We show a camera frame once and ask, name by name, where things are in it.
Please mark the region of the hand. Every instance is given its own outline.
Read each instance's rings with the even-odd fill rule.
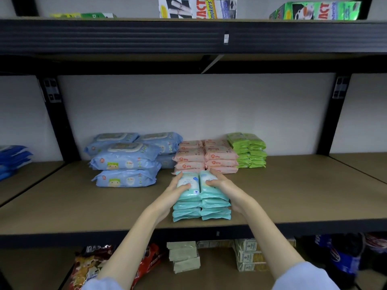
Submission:
[[[217,177],[217,180],[207,180],[206,184],[219,188],[231,200],[233,210],[243,213],[244,203],[249,198],[248,194],[222,173],[219,173],[214,169],[210,169],[210,172]]]
[[[157,223],[165,219],[180,195],[191,187],[190,183],[176,187],[181,176],[183,176],[183,173],[177,174],[177,176],[172,179],[167,189],[164,190],[164,192],[149,206],[152,210],[157,212]]]

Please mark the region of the forearm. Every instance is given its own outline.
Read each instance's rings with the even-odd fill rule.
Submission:
[[[120,246],[98,274],[98,279],[110,277],[122,289],[129,289],[156,226],[157,214],[148,207],[143,211]]]
[[[304,261],[253,198],[247,196],[241,209],[275,279]]]

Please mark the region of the blue bottle label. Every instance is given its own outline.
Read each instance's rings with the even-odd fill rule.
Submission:
[[[315,235],[315,244],[317,244],[320,247],[324,248],[331,248],[331,235],[325,234],[325,235]]]
[[[340,271],[355,275],[359,269],[360,256],[354,257],[331,248],[331,261]]]

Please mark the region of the right hand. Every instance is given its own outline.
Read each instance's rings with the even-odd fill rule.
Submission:
[[[212,175],[217,177],[217,180],[207,180],[206,184],[219,188],[231,200],[233,210],[243,213],[244,204],[249,198],[248,194],[236,186],[222,173],[219,173],[214,169],[210,169],[210,172]]]

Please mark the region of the finger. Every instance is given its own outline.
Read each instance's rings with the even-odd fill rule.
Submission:
[[[211,168],[210,172],[211,172],[212,175],[216,176],[219,180],[226,180],[227,179],[227,177],[225,175],[223,175],[222,173],[218,172],[214,168]]]
[[[220,186],[220,180],[207,180],[206,184],[208,186],[212,186],[212,187],[219,187]]]
[[[174,191],[176,191],[177,194],[181,195],[184,191],[186,191],[187,189],[190,189],[190,187],[191,187],[191,183],[188,183],[177,187]]]
[[[172,178],[171,183],[169,184],[169,187],[176,188],[177,182],[179,182],[179,179],[183,176],[183,172],[180,172],[175,177]]]

